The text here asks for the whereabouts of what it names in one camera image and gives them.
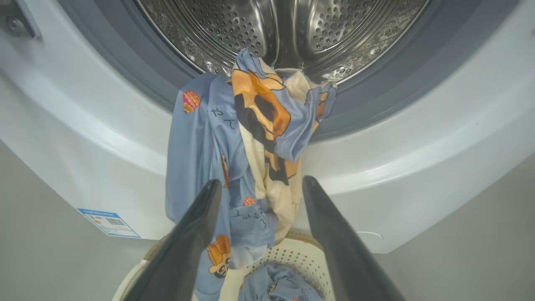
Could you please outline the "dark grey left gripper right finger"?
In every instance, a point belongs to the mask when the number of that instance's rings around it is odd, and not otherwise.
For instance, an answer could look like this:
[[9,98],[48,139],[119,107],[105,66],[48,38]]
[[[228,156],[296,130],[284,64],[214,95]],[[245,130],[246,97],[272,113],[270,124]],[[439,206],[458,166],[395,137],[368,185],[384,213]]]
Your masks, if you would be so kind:
[[302,182],[310,231],[323,248],[337,301],[404,297],[313,176]]

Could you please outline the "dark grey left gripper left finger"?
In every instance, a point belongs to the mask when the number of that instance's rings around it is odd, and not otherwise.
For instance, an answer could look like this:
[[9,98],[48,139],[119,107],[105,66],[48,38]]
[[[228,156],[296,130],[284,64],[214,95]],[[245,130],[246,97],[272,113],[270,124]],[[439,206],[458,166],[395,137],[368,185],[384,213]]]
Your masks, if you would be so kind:
[[173,228],[126,301],[190,301],[199,259],[211,242],[222,195],[219,180],[209,180]]

